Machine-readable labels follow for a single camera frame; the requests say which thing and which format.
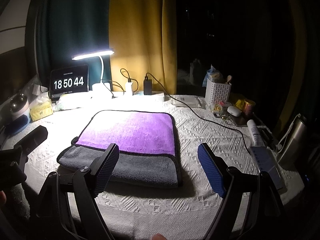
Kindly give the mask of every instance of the digital clock display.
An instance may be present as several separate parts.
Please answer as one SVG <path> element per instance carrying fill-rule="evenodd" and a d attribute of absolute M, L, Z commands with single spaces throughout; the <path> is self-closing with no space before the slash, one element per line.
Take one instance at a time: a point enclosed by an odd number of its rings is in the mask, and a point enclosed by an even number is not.
<path fill-rule="evenodd" d="M 57 101 L 62 94 L 88 92 L 88 66 L 77 66 L 51 71 L 50 98 Z"/>
<path fill-rule="evenodd" d="M 65 78 L 65 79 L 58 79 L 55 80 L 53 85 L 54 89 L 63 89 L 63 88 L 71 88 L 71 87 L 78 87 L 78 86 L 83 86 L 83 76 L 79 77 L 73 77 L 73 78 Z"/>

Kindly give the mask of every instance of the desk lamp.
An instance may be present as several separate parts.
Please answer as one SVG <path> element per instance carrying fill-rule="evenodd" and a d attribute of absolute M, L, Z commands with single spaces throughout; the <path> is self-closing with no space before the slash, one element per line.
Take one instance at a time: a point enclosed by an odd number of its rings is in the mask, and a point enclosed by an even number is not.
<path fill-rule="evenodd" d="M 108 84 L 108 86 L 106 86 L 106 84 L 104 84 L 102 82 L 103 80 L 103 70 L 104 70 L 104 65 L 103 65 L 103 59 L 101 56 L 105 56 L 105 55 L 111 55 L 114 54 L 113 49 L 104 49 L 104 50 L 99 50 L 99 51 L 93 51 L 93 52 L 88 52 L 85 54 L 79 54 L 79 55 L 75 55 L 72 57 L 73 60 L 80 60 L 80 59 L 85 59 L 85 58 L 89 58 L 89 57 L 99 57 L 101 60 L 101 77 L 100 77 L 100 83 L 97 84 L 93 84 L 92 85 L 92 91 L 97 92 L 100 95 L 105 95 L 108 90 L 111 92 L 111 87 L 110 84 Z"/>

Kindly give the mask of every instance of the black power adapter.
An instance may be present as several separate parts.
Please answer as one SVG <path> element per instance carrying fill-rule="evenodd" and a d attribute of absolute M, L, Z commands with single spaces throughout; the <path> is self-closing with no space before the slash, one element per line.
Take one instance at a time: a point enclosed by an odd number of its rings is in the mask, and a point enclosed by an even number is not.
<path fill-rule="evenodd" d="M 144 95 L 152 95 L 152 79 L 148 79 L 146 75 L 143 81 L 143 94 Z"/>

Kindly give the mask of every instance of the human hand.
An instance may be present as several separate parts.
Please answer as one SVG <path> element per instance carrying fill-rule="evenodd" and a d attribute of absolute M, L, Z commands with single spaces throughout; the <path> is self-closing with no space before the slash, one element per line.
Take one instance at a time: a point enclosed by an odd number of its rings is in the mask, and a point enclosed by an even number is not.
<path fill-rule="evenodd" d="M 3 191 L 0 191 L 0 207 L 2 207 L 6 201 L 7 198 L 5 196 L 5 193 Z"/>
<path fill-rule="evenodd" d="M 167 240 L 163 235 L 161 234 L 155 234 L 151 240 Z"/>

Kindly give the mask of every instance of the yellow box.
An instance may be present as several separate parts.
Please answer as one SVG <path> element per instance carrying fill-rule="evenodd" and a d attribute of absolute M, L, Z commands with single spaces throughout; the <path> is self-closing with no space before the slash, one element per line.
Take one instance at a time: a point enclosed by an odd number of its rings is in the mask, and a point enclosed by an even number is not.
<path fill-rule="evenodd" d="M 238 99 L 238 101 L 236 102 L 236 107 L 242 111 L 243 105 L 244 105 L 244 100 Z"/>
<path fill-rule="evenodd" d="M 33 121 L 37 121 L 51 114 L 53 114 L 51 102 L 45 102 L 42 105 L 35 106 L 30 110 L 30 116 Z"/>

